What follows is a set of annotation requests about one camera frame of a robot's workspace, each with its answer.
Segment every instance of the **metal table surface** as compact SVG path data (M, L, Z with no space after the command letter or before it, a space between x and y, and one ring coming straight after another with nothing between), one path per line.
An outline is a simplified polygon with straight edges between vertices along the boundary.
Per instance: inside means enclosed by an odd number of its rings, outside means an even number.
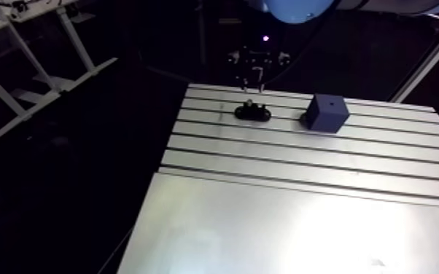
M346 99L317 133L310 99L190 85L118 273L439 273L439 115Z

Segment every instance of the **black floor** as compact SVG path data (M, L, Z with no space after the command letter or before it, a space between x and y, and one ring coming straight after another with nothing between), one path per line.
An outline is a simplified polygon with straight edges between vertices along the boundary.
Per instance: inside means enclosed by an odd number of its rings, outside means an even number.
M113 55L120 58L118 62L0 139L0 273L97 273L136 220L186 90L185 80L228 83L225 75L215 71L218 68L204 71L198 66L195 17L176 12L173 16L178 18L173 19L177 22L187 18L182 25L151 26L152 15L134 18L118 7L98 1L90 7L98 17L77 26L96 63ZM357 38L355 26L369 17L338 15L345 22L341 27L353 39L344 40L338 51L330 47L336 37L331 42L318 41L307 61L272 88L303 92L316 88L327 93L337 89L331 93L384 100L405 76L401 71L409 70L433 43L433 36L427 29L414 33L412 28L419 26L405 23L409 36L403 46L417 44L413 48L418 48L418 54L382 63L392 49L383 53L378 49L398 48L395 43L403 39L404 31L393 42L385 42L370 35L374 29L363 26L364 35ZM58 21L54 17L47 20L54 24L52 35L34 40L34 52L50 73L79 75L82 64ZM392 20L371 22L382 29L382 35L399 26ZM336 31L336 26L329 26L329 32ZM171 35L157 35L164 30ZM208 41L214 41L209 35ZM153 42L144 45L145 38ZM181 39L191 43L181 43ZM364 41L373 43L366 47ZM353 58L344 55L351 47L355 47ZM221 54L212 47L210 62L219 62ZM328 56L323 61L332 65L323 66L322 56ZM7 60L27 68L12 85L34 73L21 55ZM171 74L167 77L156 71ZM2 68L0 77L4 77ZM384 85L377 85L385 79L389 80ZM419 92L412 102L432 105L432 90ZM0 104L0 127L9 116L9 109ZM120 252L123 248L102 273L115 273Z

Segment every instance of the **cable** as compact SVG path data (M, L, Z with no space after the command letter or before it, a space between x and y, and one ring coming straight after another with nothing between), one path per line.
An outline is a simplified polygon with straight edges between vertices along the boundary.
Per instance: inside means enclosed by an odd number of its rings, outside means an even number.
M314 37L320 32L322 27L327 23L328 18L335 12L335 9L337 9L337 6L341 3L341 0L335 0L332 2L332 4L327 8L327 10L319 16L319 22L314 27L314 30L311 31L311 33L306 38L305 44L300 47L298 50L298 53L296 57L292 60L291 64L286 66L286 68L282 71L280 71L277 75L271 77L270 79L265 80L263 83L261 83L259 86L266 85L268 83L274 82L283 75L285 75L293 66L296 65L296 63L301 59L301 57L305 54L306 49L310 45L311 41L314 39Z

